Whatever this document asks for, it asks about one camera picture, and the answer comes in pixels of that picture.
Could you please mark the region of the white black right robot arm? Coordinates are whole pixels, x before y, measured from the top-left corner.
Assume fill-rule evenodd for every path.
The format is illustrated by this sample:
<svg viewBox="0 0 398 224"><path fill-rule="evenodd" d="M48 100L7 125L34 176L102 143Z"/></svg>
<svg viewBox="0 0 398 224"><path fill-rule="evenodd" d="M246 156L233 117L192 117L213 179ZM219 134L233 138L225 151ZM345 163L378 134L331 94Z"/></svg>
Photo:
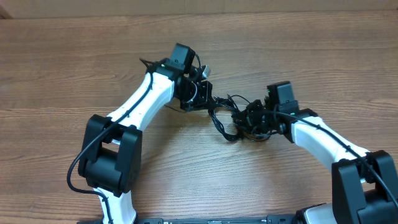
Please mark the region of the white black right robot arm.
<svg viewBox="0 0 398 224"><path fill-rule="evenodd" d="M267 86L264 100L235 112L233 121L255 140L285 136L330 171L331 203L298 210L292 223L397 223L397 171L392 156L349 142L316 112L301 110L290 82Z"/></svg>

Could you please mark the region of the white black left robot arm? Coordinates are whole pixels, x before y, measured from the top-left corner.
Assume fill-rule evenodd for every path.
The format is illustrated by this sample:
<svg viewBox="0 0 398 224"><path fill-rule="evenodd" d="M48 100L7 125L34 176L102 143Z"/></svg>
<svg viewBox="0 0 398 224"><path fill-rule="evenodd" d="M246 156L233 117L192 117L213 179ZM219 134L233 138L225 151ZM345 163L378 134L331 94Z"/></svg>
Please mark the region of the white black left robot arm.
<svg viewBox="0 0 398 224"><path fill-rule="evenodd" d="M131 188L141 168L142 136L157 112L174 98L184 112L211 104L210 69L193 66L193 49L175 44L169 58L143 61L144 81L132 96L107 116L94 114L87 122L81 152L71 164L101 200L98 223L134 223Z"/></svg>

